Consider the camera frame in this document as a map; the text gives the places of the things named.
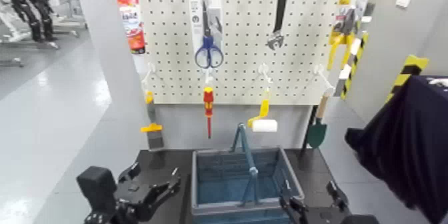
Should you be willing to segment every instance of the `white pegboard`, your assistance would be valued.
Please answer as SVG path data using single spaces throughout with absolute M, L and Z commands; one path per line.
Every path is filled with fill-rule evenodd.
M 157 103 L 202 103 L 205 75 L 196 66 L 188 0 L 140 0 L 146 58 L 155 65 L 150 89 Z M 313 74 L 326 66 L 329 34 L 338 0 L 287 0 L 276 51 L 266 46 L 277 0 L 223 0 L 224 63 L 213 71 L 215 103 L 260 104 L 267 85 L 257 69 L 269 66 L 271 104 L 315 105 L 325 90 Z

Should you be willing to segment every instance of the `dark fabric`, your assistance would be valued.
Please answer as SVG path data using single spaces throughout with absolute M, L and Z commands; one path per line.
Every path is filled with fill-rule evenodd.
M 411 76 L 364 129 L 346 142 L 359 162 L 431 223 L 448 210 L 448 91 Z

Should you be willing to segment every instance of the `green shovel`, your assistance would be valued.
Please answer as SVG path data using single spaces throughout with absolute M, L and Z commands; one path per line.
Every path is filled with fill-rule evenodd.
M 325 132 L 327 131 L 327 125 L 322 124 L 322 117 L 325 111 L 325 107 L 327 106 L 329 96 L 324 94 L 321 99 L 321 103 L 319 104 L 319 110 L 316 114 L 316 122 L 314 125 L 310 126 L 307 134 L 307 142 L 312 148 L 318 148 L 324 138 Z

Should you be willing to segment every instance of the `screwdriver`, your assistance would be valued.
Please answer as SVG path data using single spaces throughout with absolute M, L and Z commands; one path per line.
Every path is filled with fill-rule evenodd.
M 209 139 L 211 138 L 211 116 L 213 115 L 213 88 L 204 88 L 204 108 L 205 116 L 207 118 L 207 130 L 209 134 Z

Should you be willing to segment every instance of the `yellow pliers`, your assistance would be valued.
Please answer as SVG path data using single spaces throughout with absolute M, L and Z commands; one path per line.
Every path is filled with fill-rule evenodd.
M 350 47 L 352 42 L 355 40 L 355 33 L 353 32 L 353 29 L 355 28 L 355 9 L 350 8 L 348 12 L 345 15 L 344 22 L 342 24 L 336 25 L 333 28 L 334 33 L 339 33 L 338 36 L 330 38 L 330 56 L 328 60 L 327 70 L 331 70 L 333 68 L 333 62 L 335 60 L 335 54 L 336 49 L 339 45 L 347 45 L 347 48 L 345 49 L 344 58 L 342 59 L 341 63 L 341 70 L 344 69 L 344 65 L 348 62 L 350 57 Z

